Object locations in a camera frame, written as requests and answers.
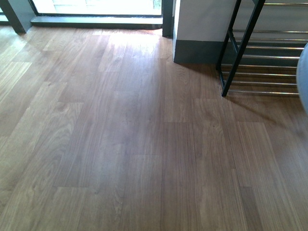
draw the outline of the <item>white object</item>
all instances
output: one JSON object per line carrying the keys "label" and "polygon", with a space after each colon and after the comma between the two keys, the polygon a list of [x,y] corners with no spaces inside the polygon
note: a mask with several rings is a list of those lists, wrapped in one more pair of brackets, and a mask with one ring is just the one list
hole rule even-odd
{"label": "white object", "polygon": [[299,98],[308,114],[308,43],[306,44],[298,60],[296,82]]}

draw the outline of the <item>window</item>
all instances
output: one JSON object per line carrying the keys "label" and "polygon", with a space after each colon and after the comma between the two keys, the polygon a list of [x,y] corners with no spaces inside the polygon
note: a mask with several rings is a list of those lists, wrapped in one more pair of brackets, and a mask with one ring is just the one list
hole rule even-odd
{"label": "window", "polygon": [[162,0],[32,0],[40,14],[161,15]]}

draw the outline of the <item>chrome rod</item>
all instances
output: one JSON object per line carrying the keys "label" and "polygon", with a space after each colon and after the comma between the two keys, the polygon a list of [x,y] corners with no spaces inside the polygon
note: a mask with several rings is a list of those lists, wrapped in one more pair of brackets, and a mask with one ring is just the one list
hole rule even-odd
{"label": "chrome rod", "polygon": [[287,74],[268,74],[268,73],[247,73],[247,72],[236,72],[236,75],[243,76],[278,76],[278,77],[296,77],[296,75],[287,75]]}
{"label": "chrome rod", "polygon": [[299,56],[270,56],[270,55],[254,55],[254,54],[244,54],[243,58],[249,59],[299,59]]}
{"label": "chrome rod", "polygon": [[253,90],[229,90],[229,92],[256,93],[256,94],[275,94],[275,95],[299,95],[298,93],[292,93],[292,92],[253,91]]}
{"label": "chrome rod", "polygon": [[281,42],[308,42],[308,39],[293,39],[293,38],[250,38],[252,41],[281,41]]}
{"label": "chrome rod", "polygon": [[[232,64],[222,64],[221,66],[232,66]],[[240,64],[239,67],[268,67],[268,68],[282,68],[282,69],[296,69],[296,66],[270,66],[270,65],[247,65],[247,64]]]}
{"label": "chrome rod", "polygon": [[[233,32],[244,33],[245,30],[233,30]],[[308,31],[285,31],[285,30],[254,30],[253,33],[275,33],[275,34],[308,34]]]}
{"label": "chrome rod", "polygon": [[299,50],[302,51],[303,47],[274,47],[274,46],[247,46],[250,49],[272,49],[272,50]]}
{"label": "chrome rod", "polygon": [[264,3],[264,6],[308,6],[308,3]]}
{"label": "chrome rod", "polygon": [[274,85],[274,86],[289,86],[289,87],[296,87],[296,83],[272,83],[272,82],[253,82],[253,81],[238,81],[234,80],[232,83],[237,84],[252,84],[252,85]]}

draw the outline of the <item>gray baseboard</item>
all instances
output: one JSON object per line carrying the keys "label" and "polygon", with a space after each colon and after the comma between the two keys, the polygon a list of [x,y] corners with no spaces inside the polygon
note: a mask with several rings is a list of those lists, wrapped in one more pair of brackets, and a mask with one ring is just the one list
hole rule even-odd
{"label": "gray baseboard", "polygon": [[222,42],[174,40],[174,62],[215,64]]}
{"label": "gray baseboard", "polygon": [[[249,43],[250,45],[265,46],[284,46],[292,47],[291,43]],[[215,64],[218,60],[222,42],[215,41],[190,41],[173,40],[173,58],[175,63],[196,63],[196,64]],[[276,55],[276,56],[300,56],[301,51],[291,50],[265,50],[265,49],[246,49],[245,54],[253,55]],[[223,64],[232,64],[235,60],[235,53],[231,44],[227,46],[223,58]],[[247,65],[274,65],[274,66],[296,66],[297,60],[277,60],[277,59],[248,59],[243,58],[240,64]]]}
{"label": "gray baseboard", "polygon": [[160,29],[162,18],[115,18],[37,16],[31,20],[34,26],[56,26],[103,29]]}

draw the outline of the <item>wood grain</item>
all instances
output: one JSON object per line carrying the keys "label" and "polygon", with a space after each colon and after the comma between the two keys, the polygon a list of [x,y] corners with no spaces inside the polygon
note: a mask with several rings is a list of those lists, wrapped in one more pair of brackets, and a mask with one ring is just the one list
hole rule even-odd
{"label": "wood grain", "polygon": [[98,67],[100,72],[119,71],[127,42],[119,35],[110,35],[106,50]]}
{"label": "wood grain", "polygon": [[238,122],[238,127],[264,230],[303,230],[264,124]]}
{"label": "wood grain", "polygon": [[308,230],[299,98],[222,98],[161,33],[0,26],[1,231]]}
{"label": "wood grain", "polygon": [[31,63],[10,63],[0,74],[0,103],[20,80],[23,74],[30,67]]}
{"label": "wood grain", "polygon": [[266,102],[263,110],[278,112],[269,115],[265,127],[269,134],[275,159],[279,165],[288,192],[294,202],[303,229],[308,229],[308,116],[295,100],[282,100],[275,104]]}
{"label": "wood grain", "polygon": [[167,62],[165,122],[192,122],[192,104],[188,69]]}
{"label": "wood grain", "polygon": [[96,155],[78,231],[119,230],[128,164],[116,151]]}
{"label": "wood grain", "polygon": [[221,101],[224,112],[224,125],[227,128],[227,132],[229,133],[229,140],[227,140],[228,138],[226,137],[226,143],[231,147],[239,184],[241,187],[249,187],[252,185],[252,183],[250,175],[247,174],[247,172],[249,172],[248,159],[243,151],[241,140],[238,135],[239,131],[236,124],[235,115],[233,113],[233,108],[229,98],[221,99]]}
{"label": "wood grain", "polygon": [[37,230],[82,103],[58,103],[0,218],[1,230]]}
{"label": "wood grain", "polygon": [[9,31],[8,34],[8,44],[0,48],[0,73],[26,45],[26,42],[13,31]]}
{"label": "wood grain", "polygon": [[229,163],[217,104],[217,100],[193,101],[202,229],[247,230],[237,175]]}
{"label": "wood grain", "polygon": [[0,150],[0,189],[16,186],[64,87],[64,83],[44,82]]}
{"label": "wood grain", "polygon": [[88,187],[92,163],[100,151],[101,140],[107,140],[105,148],[126,141],[127,132],[131,132],[130,125],[135,119],[133,112],[136,111],[134,105],[137,105],[138,95],[104,91],[112,88],[114,80],[114,76],[108,74],[98,79],[93,95],[80,113],[55,186]]}
{"label": "wood grain", "polygon": [[57,52],[42,52],[0,103],[0,135],[12,133],[58,57]]}
{"label": "wood grain", "polygon": [[192,125],[168,123],[165,135],[161,230],[202,230]]}
{"label": "wood grain", "polygon": [[162,156],[132,155],[118,230],[160,230]]}
{"label": "wood grain", "polygon": [[7,141],[8,137],[7,136],[0,136],[0,150]]}
{"label": "wood grain", "polygon": [[87,190],[52,187],[36,230],[77,230]]}
{"label": "wood grain", "polygon": [[185,64],[189,69],[191,97],[193,99],[217,99],[219,90],[212,65]]}
{"label": "wood grain", "polygon": [[109,36],[93,36],[87,40],[77,65],[59,101],[84,102],[95,81],[97,66],[104,54]]}
{"label": "wood grain", "polygon": [[249,230],[263,230],[258,207],[251,187],[241,187],[241,196]]}
{"label": "wood grain", "polygon": [[73,36],[68,45],[62,50],[59,59],[54,64],[53,69],[49,72],[45,81],[67,82],[79,62],[87,44],[87,39],[89,38],[86,30],[84,32],[76,30],[75,36]]}

